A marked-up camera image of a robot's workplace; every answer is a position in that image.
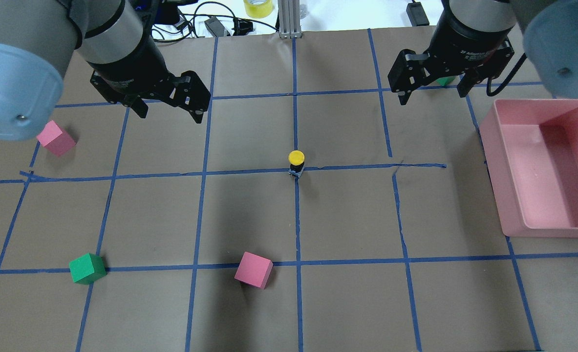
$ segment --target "wire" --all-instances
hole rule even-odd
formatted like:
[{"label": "wire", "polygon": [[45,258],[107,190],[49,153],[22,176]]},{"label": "wire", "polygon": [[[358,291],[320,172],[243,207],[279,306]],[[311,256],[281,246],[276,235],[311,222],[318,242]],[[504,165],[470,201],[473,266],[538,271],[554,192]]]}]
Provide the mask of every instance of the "wire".
[{"label": "wire", "polygon": [[165,44],[165,43],[176,43],[176,42],[179,42],[179,41],[181,41],[181,40],[184,40],[189,34],[190,34],[190,33],[187,33],[186,36],[182,36],[182,37],[176,38],[176,39],[168,39],[168,40],[155,39],[154,41],[157,42],[157,43],[163,43],[163,44]]},{"label": "wire", "polygon": [[159,33],[159,36],[161,36],[161,38],[162,38],[163,40],[165,40],[165,36],[164,36],[164,35],[161,33],[161,31],[159,31],[158,29],[153,28],[153,29],[152,29],[152,32]]},{"label": "wire", "polygon": [[514,65],[513,69],[510,71],[510,73],[508,73],[508,76],[506,76],[504,82],[502,82],[499,85],[499,87],[497,87],[497,89],[495,89],[494,91],[491,91],[492,78],[489,77],[488,80],[486,81],[486,95],[496,96],[497,94],[501,93],[501,91],[504,90],[504,88],[508,85],[508,83],[510,83],[510,80],[512,80],[512,78],[514,77],[514,74],[517,73],[517,71],[519,71],[521,65],[523,65],[526,58],[528,58],[528,56],[525,53],[523,53],[523,55],[521,55],[521,58],[519,58],[519,61],[517,61],[517,63]]},{"label": "wire", "polygon": [[164,28],[158,27],[158,26],[153,26],[152,28],[153,28],[153,29],[158,29],[159,31],[161,31],[161,32],[163,32],[163,33],[168,33],[168,34],[180,34],[180,35],[183,34],[183,33],[182,33],[182,30],[181,30],[181,31],[177,31],[177,32],[170,32],[170,31],[168,31],[168,30],[166,30],[166,29],[164,29]]},{"label": "wire", "polygon": [[197,35],[197,31],[195,30],[195,18],[198,16],[197,15],[197,10],[200,9],[200,7],[206,5],[206,4],[215,4],[215,5],[219,5],[219,6],[223,6],[226,9],[228,9],[228,11],[230,11],[230,13],[232,14],[233,18],[237,18],[237,16],[235,15],[235,12],[228,6],[222,4],[221,2],[217,2],[217,1],[205,1],[203,3],[201,3],[200,5],[197,5],[197,7],[195,8],[195,11],[193,11],[193,18],[191,19],[191,22],[193,23],[193,35],[195,35],[196,38],[199,38],[199,36]]},{"label": "wire", "polygon": [[[189,14],[189,13],[184,13],[182,14],[184,16],[193,16],[193,14]],[[252,20],[250,18],[241,18],[241,17],[232,17],[232,16],[228,16],[225,14],[196,14],[195,16],[204,16],[204,17],[227,17],[227,18],[236,18],[237,20],[246,20],[246,21],[251,21],[251,22],[256,22],[256,23],[260,23],[260,24],[264,24],[267,27],[270,27],[271,29],[275,30],[276,32],[278,32],[278,29],[276,27],[273,27],[271,24],[269,23],[265,23],[262,21],[257,21],[257,20]]]},{"label": "wire", "polygon": [[195,8],[195,11],[193,11],[193,16],[195,16],[195,14],[197,14],[197,10],[200,9],[200,7],[206,5],[206,4],[216,4],[216,5],[220,5],[220,6],[224,6],[226,9],[228,9],[228,11],[230,11],[230,13],[232,14],[233,18],[236,18],[237,16],[235,15],[235,13],[233,12],[232,9],[230,9],[230,7],[222,4],[221,2],[217,2],[217,1],[205,1],[203,3],[201,3],[200,5],[197,5],[197,7]]}]

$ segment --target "green cube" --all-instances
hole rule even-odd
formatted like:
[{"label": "green cube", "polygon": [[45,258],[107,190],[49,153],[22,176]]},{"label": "green cube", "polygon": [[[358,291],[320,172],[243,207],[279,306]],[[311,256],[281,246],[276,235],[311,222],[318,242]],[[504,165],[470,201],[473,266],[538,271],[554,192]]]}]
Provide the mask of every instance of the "green cube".
[{"label": "green cube", "polygon": [[102,258],[91,253],[70,261],[69,271],[72,273],[72,280],[82,285],[89,285],[97,279],[106,276]]},{"label": "green cube", "polygon": [[436,83],[440,84],[441,86],[445,87],[447,85],[449,85],[454,78],[456,78],[456,76],[450,76],[450,77],[441,77],[441,78],[437,78],[436,79]]}]

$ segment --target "metal frame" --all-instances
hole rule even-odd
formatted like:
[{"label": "metal frame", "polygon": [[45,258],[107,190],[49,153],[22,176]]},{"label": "metal frame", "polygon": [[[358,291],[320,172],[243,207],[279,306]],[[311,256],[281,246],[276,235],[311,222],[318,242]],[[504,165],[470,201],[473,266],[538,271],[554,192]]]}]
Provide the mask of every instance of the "metal frame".
[{"label": "metal frame", "polygon": [[281,39],[302,38],[300,0],[278,0],[278,18]]}]

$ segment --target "pink plastic tray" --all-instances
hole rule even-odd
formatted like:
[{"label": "pink plastic tray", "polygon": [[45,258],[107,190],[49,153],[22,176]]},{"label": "pink plastic tray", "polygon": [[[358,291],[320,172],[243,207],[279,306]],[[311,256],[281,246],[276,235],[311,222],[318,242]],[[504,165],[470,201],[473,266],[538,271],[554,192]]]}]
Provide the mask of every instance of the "pink plastic tray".
[{"label": "pink plastic tray", "polygon": [[480,133],[504,234],[578,238],[578,100],[498,99]]}]

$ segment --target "blue tape grid line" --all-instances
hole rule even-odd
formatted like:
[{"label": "blue tape grid line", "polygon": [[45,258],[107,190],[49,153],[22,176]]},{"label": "blue tape grid line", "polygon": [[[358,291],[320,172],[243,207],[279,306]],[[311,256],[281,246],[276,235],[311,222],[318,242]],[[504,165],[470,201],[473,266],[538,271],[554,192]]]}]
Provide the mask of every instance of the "blue tape grid line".
[{"label": "blue tape grid line", "polygon": [[9,242],[11,239],[11,234],[13,233],[13,228],[15,227],[15,223],[17,220],[17,214],[19,214],[19,210],[21,208],[21,203],[23,202],[23,198],[26,196],[26,192],[28,190],[28,186],[30,185],[30,176],[28,177],[28,179],[23,183],[23,189],[21,190],[21,195],[19,197],[19,200],[17,201],[17,207],[15,212],[13,213],[13,218],[11,218],[11,222],[9,225],[9,230],[7,231],[7,236],[4,239],[4,244],[2,245],[2,250],[0,252],[0,269],[2,266],[2,261],[4,260],[4,255],[7,252],[7,247],[9,246]]},{"label": "blue tape grid line", "polygon": [[[326,170],[358,170],[358,169],[388,169],[392,167],[437,167],[440,169],[445,169],[447,164],[443,163],[380,163],[380,164],[367,164],[367,165],[332,165],[332,166],[310,166],[304,167],[305,171],[326,171]],[[206,176],[216,176],[216,175],[241,175],[241,174],[268,174],[268,173],[278,173],[287,172],[286,168],[278,169],[250,169],[250,170],[226,170],[226,171],[207,171]],[[22,176],[28,176],[30,173],[25,171],[20,171]],[[182,177],[182,176],[202,176],[202,172],[186,172],[177,173],[171,172],[166,174],[136,174],[136,175],[118,175],[115,176],[116,180],[122,180],[126,178],[151,178],[151,177]],[[94,176],[94,177],[44,177],[38,175],[32,175],[30,182],[92,182],[92,181],[106,181],[111,180],[112,176]],[[0,183],[23,183],[23,180],[0,180]]]},{"label": "blue tape grid line", "polygon": [[400,213],[400,190],[398,189],[398,177],[393,174],[391,177],[393,183],[393,194],[395,196],[395,209],[397,210],[398,226],[400,227],[400,241],[402,245],[402,254],[404,256],[404,265],[406,266],[408,298],[410,300],[410,311],[412,317],[412,329],[414,330],[414,342],[418,352],[423,352],[421,348],[421,335],[419,331],[419,319],[417,318],[417,306],[414,300],[414,288],[412,287],[412,275],[410,270],[411,261],[408,258],[408,248],[404,240],[404,231],[402,227],[402,217]]},{"label": "blue tape grid line", "polygon": [[[293,149],[298,150],[298,56],[296,38],[291,41],[293,63]],[[295,183],[295,259],[296,295],[298,306],[298,351],[304,352],[304,325],[302,314],[302,245],[300,243],[300,180]]]},{"label": "blue tape grid line", "polygon": [[[217,67],[217,37],[213,46],[213,66],[211,68],[211,96],[215,89],[215,69]],[[197,208],[197,229],[195,230],[195,250],[193,251],[193,266],[191,273],[191,291],[189,293],[189,312],[187,316],[187,330],[185,339],[185,352],[191,350],[191,329],[193,326],[193,304],[195,303],[195,283],[197,282],[197,267],[200,254],[200,235],[202,232],[202,210],[204,209],[204,190],[206,188],[206,169],[209,158],[209,142],[211,139],[211,116],[213,115],[213,101],[209,103],[208,113],[206,115],[206,142],[204,143],[204,163],[202,165],[202,180],[200,183],[200,201]]]},{"label": "blue tape grid line", "polygon": [[389,158],[393,158],[391,151],[391,139],[389,138],[389,124],[386,122],[385,98],[382,90],[382,82],[380,82],[380,69],[378,68],[378,58],[376,57],[376,46],[373,44],[373,35],[371,28],[367,29],[369,35],[369,46],[371,47],[371,56],[373,56],[373,66],[376,69],[376,80],[378,81],[378,97],[380,98],[380,113],[382,114],[382,125],[385,128],[386,151],[389,153]]},{"label": "blue tape grid line", "polygon": [[[250,94],[250,95],[235,95],[235,96],[213,96],[212,100],[227,100],[227,99],[240,99],[240,98],[269,98],[269,97],[276,97],[276,96],[293,96],[294,100],[294,145],[295,148],[298,148],[298,126],[297,126],[297,98],[300,95],[319,95],[319,94],[348,94],[348,93],[372,93],[378,92],[381,104],[381,113],[383,116],[383,126],[385,128],[385,139],[387,143],[387,151],[389,156],[392,156],[391,147],[390,147],[390,140],[388,134],[388,128],[386,123],[386,115],[385,115],[385,107],[384,107],[384,100],[383,100],[383,93],[385,91],[389,91],[389,89],[383,88],[381,86],[380,81],[380,70],[378,68],[378,62],[376,58],[375,47],[373,44],[373,36],[371,33],[371,29],[367,30],[369,35],[369,42],[371,45],[371,53],[373,55],[374,60],[374,69],[376,70],[376,78],[378,79],[378,88],[377,89],[349,89],[349,90],[338,90],[338,91],[305,91],[305,92],[298,92],[297,91],[297,65],[296,65],[296,43],[295,38],[293,39],[293,92],[291,93],[276,93],[276,94]],[[214,72],[215,72],[215,65],[216,65],[216,56],[217,56],[217,38],[215,39],[214,45],[214,53],[213,53],[213,71],[211,74],[211,93],[213,91],[213,84],[214,84]],[[522,82],[522,83],[511,83],[512,86],[530,86],[530,85],[541,85],[541,82]],[[486,84],[476,85],[476,87],[485,87]],[[438,87],[438,86],[429,86],[429,87],[421,87],[420,89],[452,89],[456,86],[450,85],[445,87]],[[121,133],[121,138],[118,145],[117,156],[115,158],[115,165],[114,165],[114,172],[112,176],[103,176],[103,177],[87,177],[87,178],[47,178],[42,176],[34,176],[32,173],[21,172],[23,176],[27,178],[27,180],[0,180],[0,183],[24,183],[23,192],[21,194],[21,198],[18,202],[16,212],[14,213],[11,225],[9,227],[9,232],[7,232],[7,238],[5,238],[5,243],[3,245],[2,252],[0,254],[0,266],[3,260],[6,247],[10,241],[10,235],[12,233],[12,228],[16,221],[17,214],[21,207],[21,201],[25,196],[27,191],[28,185],[30,182],[81,182],[81,181],[98,181],[98,180],[110,180],[111,187],[109,190],[109,195],[107,199],[107,204],[105,206],[105,214],[103,218],[103,225],[101,227],[101,232],[99,235],[98,245],[96,252],[99,253],[101,250],[101,244],[104,236],[104,228],[106,226],[106,219],[108,215],[108,208],[110,205],[110,199],[112,196],[112,192],[114,190],[114,183],[117,179],[124,179],[124,178],[146,178],[146,177],[164,177],[164,176],[202,176],[202,185],[201,185],[201,198],[200,198],[200,206],[199,206],[199,214],[198,214],[198,231],[196,234],[196,245],[195,245],[195,257],[193,265],[157,265],[157,266],[137,266],[137,267],[111,267],[108,268],[109,272],[124,272],[124,271],[144,271],[144,270],[193,270],[197,272],[197,269],[223,269],[223,268],[235,268],[238,266],[238,263],[226,263],[226,264],[198,264],[197,263],[197,256],[199,255],[199,232],[201,226],[201,217],[202,217],[202,208],[203,208],[203,199],[204,199],[204,184],[207,175],[229,175],[229,174],[255,174],[255,173],[262,173],[262,172],[285,172],[285,169],[258,169],[258,170],[229,170],[229,171],[216,171],[216,172],[207,172],[206,165],[208,162],[208,143],[209,143],[209,134],[210,134],[210,124],[211,124],[211,108],[212,108],[212,100],[211,105],[209,106],[209,113],[208,113],[208,125],[207,125],[207,135],[206,135],[206,144],[205,144],[205,156],[204,156],[204,168],[202,172],[189,172],[185,174],[141,174],[141,175],[123,175],[117,176],[117,164],[119,162],[119,153],[121,152],[122,142],[124,138],[124,133],[126,129],[126,120],[128,118],[128,112],[126,111],[126,116],[124,118],[124,125],[123,130]],[[478,129],[478,123],[474,116],[472,105],[470,99],[467,97],[467,103],[470,108],[470,113],[472,120],[474,122],[474,126]],[[103,105],[110,105],[107,102],[100,102],[100,103],[79,103],[79,104],[63,104],[57,105],[57,108],[72,108],[72,107],[93,107],[93,106],[103,106]],[[39,143],[34,149],[34,153],[32,154],[32,160],[30,161],[29,167],[32,168],[36,161],[37,152],[39,151]],[[348,170],[348,169],[376,169],[376,168],[385,168],[385,167],[396,167],[396,166],[405,166],[405,167],[447,167],[445,164],[374,164],[374,165],[346,165],[346,166],[329,166],[329,167],[307,167],[306,170],[316,171],[316,170]],[[299,344],[300,344],[300,351],[303,350],[303,334],[302,334],[302,309],[301,309],[301,275],[300,275],[300,267],[302,265],[351,265],[351,264],[376,264],[376,263],[405,263],[407,267],[407,283],[409,289],[409,298],[411,303],[411,310],[412,310],[412,318],[413,318],[413,327],[415,329],[415,336],[416,336],[416,343],[418,350],[421,351],[421,339],[419,335],[419,328],[418,322],[416,318],[416,308],[414,303],[414,292],[412,289],[412,278],[410,275],[410,267],[409,263],[434,263],[434,262],[448,262],[448,261],[489,261],[489,260],[512,260],[514,264],[514,270],[517,277],[517,283],[519,284],[519,290],[521,292],[522,299],[524,301],[524,306],[526,310],[526,316],[528,317],[528,322],[530,323],[530,329],[533,335],[533,339],[535,341],[535,347],[537,350],[540,350],[540,346],[537,340],[536,332],[534,329],[534,325],[532,322],[532,315],[530,314],[529,307],[527,305],[526,297],[525,297],[525,290],[523,289],[523,282],[521,280],[521,276],[518,271],[516,259],[539,259],[539,258],[578,258],[578,252],[573,253],[550,253],[550,254],[515,254],[512,248],[512,244],[510,243],[510,239],[506,239],[510,251],[510,255],[508,256],[469,256],[469,257],[440,257],[440,258],[408,258],[407,248],[404,242],[402,227],[401,227],[401,218],[400,218],[400,208],[399,208],[399,194],[397,189],[397,182],[396,176],[392,177],[393,184],[394,184],[394,194],[396,197],[396,205],[398,209],[398,221],[400,225],[400,236],[403,245],[403,253],[404,258],[391,258],[391,259],[349,259],[349,260],[329,260],[329,261],[302,261],[300,258],[300,198],[299,198],[299,183],[295,181],[295,191],[296,191],[296,261],[287,261],[287,262],[276,262],[276,266],[296,266],[297,267],[297,279],[298,279],[298,335],[299,335]],[[54,272],[69,272],[68,268],[51,268],[51,269],[1,269],[0,274],[34,274],[34,273],[54,273]],[[87,298],[86,304],[83,313],[83,321],[81,323],[81,330],[79,331],[79,338],[77,341],[77,352],[80,350],[82,338],[83,338],[83,331],[84,325],[86,323],[86,317],[88,312],[88,306],[90,304],[90,298],[92,294],[92,285],[88,287],[87,291]],[[186,350],[189,350],[190,347],[190,339],[191,339],[191,323],[193,317],[193,297],[195,294],[195,279],[192,279],[192,286],[191,286],[191,299],[189,305],[189,319],[188,319],[188,330],[187,330],[187,347]]]},{"label": "blue tape grid line", "polygon": [[534,327],[534,320],[532,319],[532,312],[530,312],[530,305],[528,304],[528,298],[525,294],[525,288],[523,287],[523,280],[521,279],[521,272],[519,272],[519,264],[517,264],[517,258],[514,256],[513,244],[510,242],[509,237],[506,237],[506,243],[508,245],[508,252],[510,252],[510,257],[512,259],[514,276],[517,280],[517,286],[519,287],[519,294],[521,294],[523,310],[528,319],[528,326],[530,327],[530,334],[532,335],[532,341],[534,342],[534,349],[540,351],[541,343],[538,341],[538,335],[536,334],[536,328]]},{"label": "blue tape grid line", "polygon": [[[108,210],[110,209],[110,201],[113,196],[113,190],[115,189],[115,176],[117,175],[117,167],[119,167],[119,156],[122,153],[122,146],[124,145],[124,136],[126,135],[126,126],[128,124],[128,116],[130,115],[130,108],[126,108],[126,113],[124,114],[124,122],[122,123],[121,134],[119,135],[119,143],[117,143],[117,153],[115,154],[115,162],[113,163],[113,172],[110,179],[110,187],[108,188],[108,197],[106,199],[106,204],[104,205],[104,215],[102,218],[102,224],[100,226],[100,233],[97,239],[97,245],[95,246],[95,254],[100,256],[100,251],[102,250],[102,243],[104,238],[104,229],[106,228],[106,222],[108,219]],[[78,330],[78,339],[76,341],[76,352],[80,352],[83,345],[83,336],[85,332],[85,325],[87,324],[87,314],[89,310],[89,305],[91,303],[91,296],[93,294],[93,283],[91,283],[87,289],[87,298],[85,298],[85,307],[83,309],[83,318],[81,319],[81,327]]]},{"label": "blue tape grid line", "polygon": [[[471,116],[471,120],[473,122],[473,125],[475,126],[476,133],[478,134],[480,146],[482,147],[482,150],[484,151],[484,144],[482,143],[482,136],[480,135],[478,120],[476,119],[476,114],[475,114],[474,109],[473,109],[473,103],[471,102],[469,95],[465,96],[465,100],[467,101],[467,107],[469,108],[469,114]],[[517,264],[517,258],[515,256],[514,248],[513,248],[512,243],[510,242],[509,237],[506,237],[506,244],[508,245],[508,252],[510,253],[510,258],[511,258],[512,263],[513,263],[514,276],[517,280],[517,285],[519,287],[519,294],[521,295],[521,302],[523,303],[523,310],[525,311],[526,318],[528,319],[528,327],[530,328],[530,334],[532,335],[532,341],[534,342],[535,350],[540,351],[541,350],[541,344],[539,343],[538,335],[536,334],[536,328],[534,326],[534,320],[532,319],[532,312],[530,312],[530,305],[528,304],[528,298],[526,297],[525,288],[523,287],[523,280],[521,279],[521,272],[519,272],[519,265]]]},{"label": "blue tape grid line", "polygon": [[[509,86],[542,86],[542,82],[510,82]],[[486,83],[480,83],[475,85],[474,88],[485,88]],[[418,90],[424,89],[456,89],[455,85],[447,86],[424,86],[418,87]],[[295,91],[287,93],[271,93],[271,94],[244,94],[244,95],[224,95],[224,96],[211,96],[211,100],[230,100],[230,99],[250,99],[250,98],[274,98],[278,96],[302,96],[302,95],[326,95],[326,94],[355,94],[355,93],[373,93],[380,92],[385,93],[391,91],[385,87],[369,88],[369,89],[342,89],[342,90],[322,90],[322,91]],[[146,103],[158,103],[158,100],[147,100]],[[108,102],[98,102],[98,103],[76,103],[76,104],[60,104],[56,107],[58,109],[64,108],[81,108],[81,107],[101,107],[104,105],[112,105]]]},{"label": "blue tape grid line", "polygon": [[[558,258],[578,258],[578,252],[565,253],[533,253],[515,254],[516,259],[558,259]],[[417,257],[417,258],[367,258],[367,259],[328,259],[300,261],[301,266],[312,265],[361,265],[361,264],[400,264],[410,263],[447,263],[447,262],[470,262],[470,261],[511,261],[510,254],[492,256],[452,256],[452,257]],[[296,266],[297,261],[274,262],[274,266]],[[219,263],[219,264],[198,264],[198,270],[211,269],[231,269],[239,266],[239,263]],[[192,264],[175,265],[141,265],[141,266],[116,266],[106,268],[107,272],[135,272],[135,271],[162,271],[162,270],[192,270]],[[0,269],[0,275],[9,274],[53,274],[69,272],[68,267],[52,267],[38,269]]]}]

